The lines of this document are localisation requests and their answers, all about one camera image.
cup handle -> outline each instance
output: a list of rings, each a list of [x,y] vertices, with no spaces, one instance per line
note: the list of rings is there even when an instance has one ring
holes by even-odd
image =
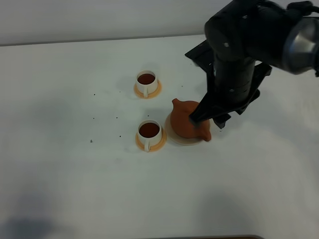
[[[150,151],[150,141],[146,140],[145,144],[144,144],[144,151],[145,152],[149,152]]]
[[[148,94],[148,88],[144,87],[144,97],[147,98],[147,96],[149,96]]]

coffee cup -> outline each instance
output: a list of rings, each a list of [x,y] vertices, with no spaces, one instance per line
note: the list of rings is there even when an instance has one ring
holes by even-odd
[[[136,76],[136,86],[145,98],[156,91],[159,81],[152,71],[141,71]]]
[[[149,152],[150,148],[157,145],[162,139],[161,125],[152,119],[143,121],[138,127],[138,138],[144,145],[144,151]]]

white wall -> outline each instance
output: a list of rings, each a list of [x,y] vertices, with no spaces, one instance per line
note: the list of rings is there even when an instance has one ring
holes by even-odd
[[[286,6],[293,0],[277,1]],[[202,33],[230,0],[0,2],[0,44],[16,44]]]

white cup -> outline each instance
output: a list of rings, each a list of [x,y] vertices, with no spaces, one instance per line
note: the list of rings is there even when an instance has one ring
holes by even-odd
[[[146,138],[140,134],[140,128],[143,125],[145,125],[146,123],[154,123],[159,127],[159,132],[157,133],[157,135],[155,135],[151,138]],[[140,125],[138,127],[138,137],[139,137],[140,142],[144,145],[144,151],[149,152],[151,146],[154,146],[161,141],[161,138],[162,138],[161,125],[157,121],[152,120],[152,119],[148,119],[148,120],[143,121],[142,123],[140,123]]]
[[[144,74],[153,75],[155,77],[155,80],[152,83],[148,84],[148,85],[141,84],[138,81],[138,78],[141,75],[144,75]],[[158,81],[156,75],[154,74],[154,72],[152,72],[152,71],[141,71],[136,76],[136,86],[138,87],[138,90],[143,93],[145,98],[148,97],[150,93],[153,93],[154,91],[156,91],[156,89],[158,88],[158,85],[159,85],[159,81]]]

white table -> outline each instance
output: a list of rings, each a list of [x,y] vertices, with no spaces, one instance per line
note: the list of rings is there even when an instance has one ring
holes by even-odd
[[[274,69],[209,143],[135,145],[140,121],[200,101],[204,36],[0,48],[0,238],[319,235],[319,79]],[[154,71],[162,93],[134,95]]]

